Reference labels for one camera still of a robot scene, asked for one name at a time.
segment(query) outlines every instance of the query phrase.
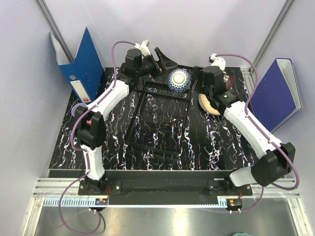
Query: dish rack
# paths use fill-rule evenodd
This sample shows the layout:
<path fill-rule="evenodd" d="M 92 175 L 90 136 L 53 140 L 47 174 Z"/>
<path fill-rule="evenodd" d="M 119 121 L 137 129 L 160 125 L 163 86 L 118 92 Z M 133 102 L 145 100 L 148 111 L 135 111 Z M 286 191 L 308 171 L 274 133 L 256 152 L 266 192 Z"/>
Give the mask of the dish rack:
<path fill-rule="evenodd" d="M 139 100 L 126 132 L 127 145 L 171 156 L 180 153 L 194 80 L 186 91 L 172 91 L 167 78 L 177 68 L 192 74 L 192 67 L 178 65 L 154 78 L 142 78 L 135 89 Z"/>

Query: marble tabletop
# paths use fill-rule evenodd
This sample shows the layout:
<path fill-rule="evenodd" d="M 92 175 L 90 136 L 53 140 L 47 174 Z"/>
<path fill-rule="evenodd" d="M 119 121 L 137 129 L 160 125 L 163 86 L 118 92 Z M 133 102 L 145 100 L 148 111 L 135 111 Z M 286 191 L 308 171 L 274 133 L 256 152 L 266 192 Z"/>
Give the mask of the marble tabletop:
<path fill-rule="evenodd" d="M 247 96 L 238 67 L 227 67 L 227 75 L 235 77 L 232 89 Z M 113 68 L 104 70 L 98 95 L 110 85 Z M 84 169 L 82 152 L 74 151 L 70 133 L 74 125 L 72 107 L 79 101 L 72 93 L 60 128 L 51 169 Z M 106 120 L 106 141 L 102 147 L 103 164 L 111 170 L 232 170 L 252 165 L 253 148 L 224 117 L 207 114 L 198 105 L 198 93 L 192 91 L 185 133 L 178 156 L 168 156 L 126 145 L 125 135 L 138 102 L 136 92 L 123 99 Z"/>

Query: gray wall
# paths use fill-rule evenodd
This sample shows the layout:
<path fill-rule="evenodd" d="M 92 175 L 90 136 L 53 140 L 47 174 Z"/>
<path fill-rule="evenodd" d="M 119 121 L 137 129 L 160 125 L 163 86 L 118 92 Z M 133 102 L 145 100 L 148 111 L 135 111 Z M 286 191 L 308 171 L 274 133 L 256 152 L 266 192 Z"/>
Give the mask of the gray wall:
<path fill-rule="evenodd" d="M 0 1 L 0 235 L 20 236 L 70 96 L 35 1 Z"/>
<path fill-rule="evenodd" d="M 207 65 L 212 53 L 254 59 L 285 0 L 45 0 L 73 55 L 84 28 L 103 66 L 114 42 L 151 41 L 179 64 Z M 117 64 L 128 46 L 115 50 Z M 228 58 L 229 65 L 247 66 Z"/>
<path fill-rule="evenodd" d="M 296 147 L 303 205 L 315 232 L 315 1 L 297 0 L 272 41 L 258 70 L 263 75 L 276 57 L 291 58 L 304 108 L 281 126 L 275 135 Z"/>

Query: shiny floor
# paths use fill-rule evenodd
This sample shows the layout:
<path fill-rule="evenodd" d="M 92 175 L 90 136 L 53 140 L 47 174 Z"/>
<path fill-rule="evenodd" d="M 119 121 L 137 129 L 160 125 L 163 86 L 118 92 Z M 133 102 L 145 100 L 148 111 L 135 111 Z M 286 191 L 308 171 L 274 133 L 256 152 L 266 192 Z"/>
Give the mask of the shiny floor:
<path fill-rule="evenodd" d="M 253 199 L 244 199 L 244 208 Z M 78 231 L 95 228 L 98 218 L 81 207 L 64 207 L 65 220 Z M 263 199 L 250 212 L 241 214 L 213 213 L 211 209 L 107 208 L 101 213 L 106 221 L 93 235 L 97 236 L 231 236 L 248 233 L 253 236 L 297 236 L 285 199 Z M 57 207 L 44 207 L 36 236 L 75 236 L 61 226 Z"/>

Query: blue binder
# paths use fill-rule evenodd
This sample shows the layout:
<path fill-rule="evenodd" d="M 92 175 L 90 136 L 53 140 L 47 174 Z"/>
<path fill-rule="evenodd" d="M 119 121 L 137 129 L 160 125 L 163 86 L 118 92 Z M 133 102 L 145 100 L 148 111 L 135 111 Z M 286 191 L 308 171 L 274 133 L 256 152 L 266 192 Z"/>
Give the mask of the blue binder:
<path fill-rule="evenodd" d="M 69 63 L 58 40 L 50 33 L 57 56 L 57 63 L 78 99 L 93 102 L 103 72 L 92 38 L 86 28 L 74 62 Z"/>
<path fill-rule="evenodd" d="M 270 132 L 302 108 L 290 59 L 275 59 L 257 87 L 251 103 L 254 115 Z"/>

